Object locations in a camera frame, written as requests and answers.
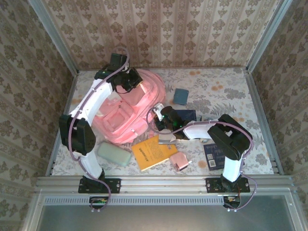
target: pink backpack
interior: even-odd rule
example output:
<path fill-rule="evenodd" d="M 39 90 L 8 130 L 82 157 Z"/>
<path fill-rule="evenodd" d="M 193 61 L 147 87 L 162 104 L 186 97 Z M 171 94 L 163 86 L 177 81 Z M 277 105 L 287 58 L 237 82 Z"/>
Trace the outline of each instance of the pink backpack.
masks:
<path fill-rule="evenodd" d="M 143 134 L 148 125 L 146 113 L 157 103 L 164 103 L 165 85 L 156 73 L 138 69 L 143 82 L 129 93 L 118 86 L 101 105 L 94 117 L 94 127 L 106 139 L 116 144 L 133 142 Z"/>

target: metal bracket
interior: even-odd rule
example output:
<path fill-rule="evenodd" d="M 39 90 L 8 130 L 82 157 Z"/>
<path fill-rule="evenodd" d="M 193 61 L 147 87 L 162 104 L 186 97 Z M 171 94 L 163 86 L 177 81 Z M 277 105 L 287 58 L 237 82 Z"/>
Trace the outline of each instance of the metal bracket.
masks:
<path fill-rule="evenodd" d="M 234 187 L 231 192 L 228 192 L 221 183 L 220 178 L 206 178 L 206 190 L 207 193 L 238 193 L 239 191 L 241 193 L 249 193 L 250 188 L 249 188 L 249 182 L 247 178 L 241 177 L 236 184 L 236 187 Z"/>
<path fill-rule="evenodd" d="M 106 178 L 104 182 L 109 186 L 111 193 L 120 193 L 120 178 Z M 108 193 L 108 190 L 103 184 L 83 177 L 79 182 L 78 193 Z"/>

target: table surface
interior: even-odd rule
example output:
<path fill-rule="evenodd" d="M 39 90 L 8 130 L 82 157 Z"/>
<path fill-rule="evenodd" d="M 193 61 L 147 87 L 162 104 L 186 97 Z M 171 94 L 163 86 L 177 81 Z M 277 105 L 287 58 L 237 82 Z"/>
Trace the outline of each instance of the table surface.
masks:
<path fill-rule="evenodd" d="M 165 82 L 167 99 L 164 105 L 172 105 L 174 109 L 194 109 L 197 118 L 202 115 L 216 119 L 222 114 L 229 114 L 237 120 L 252 135 L 254 148 L 245 160 L 243 171 L 245 174 L 273 174 L 268 151 L 266 149 L 254 105 L 249 94 L 245 75 L 246 70 L 237 68 L 203 68 L 203 69 L 150 69 L 161 76 Z M 70 111 L 82 100 L 89 90 L 96 71 L 82 71 L 78 75 L 78 81 L 72 99 Z M 188 101 L 185 106 L 173 104 L 172 99 L 176 88 L 189 91 Z M 95 128 L 96 144 L 104 141 Z M 122 148 L 131 151 L 131 146 L 139 143 L 154 134 L 149 130 L 135 139 L 133 143 L 121 145 Z M 101 157 L 99 164 L 107 176 L 111 175 L 219 175 L 221 170 L 209 171 L 205 158 L 203 145 L 199 141 L 183 141 L 176 144 L 177 149 L 186 153 L 192 163 L 183 170 L 177 172 L 169 161 L 158 164 L 141 172 L 132 153 L 130 163 L 126 167 L 112 164 Z M 77 162 L 74 162 L 65 146 L 60 144 L 52 175 L 83 175 L 83 171 Z"/>

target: yellow book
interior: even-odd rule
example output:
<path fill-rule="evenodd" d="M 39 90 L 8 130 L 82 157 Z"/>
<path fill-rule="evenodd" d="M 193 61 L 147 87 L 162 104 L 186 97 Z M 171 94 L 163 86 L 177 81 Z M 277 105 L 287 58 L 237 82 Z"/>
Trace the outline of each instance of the yellow book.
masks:
<path fill-rule="evenodd" d="M 168 160 L 178 152 L 174 144 L 158 144 L 158 136 L 137 143 L 131 149 L 141 171 Z"/>

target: green eraser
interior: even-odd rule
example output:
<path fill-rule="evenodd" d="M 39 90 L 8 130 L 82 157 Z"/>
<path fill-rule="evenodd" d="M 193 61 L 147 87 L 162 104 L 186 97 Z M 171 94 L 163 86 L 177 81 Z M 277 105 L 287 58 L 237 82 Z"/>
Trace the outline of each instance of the green eraser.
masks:
<path fill-rule="evenodd" d="M 122 167 L 128 165 L 131 157 L 131 154 L 128 151 L 106 142 L 100 144 L 96 154 L 105 160 Z"/>

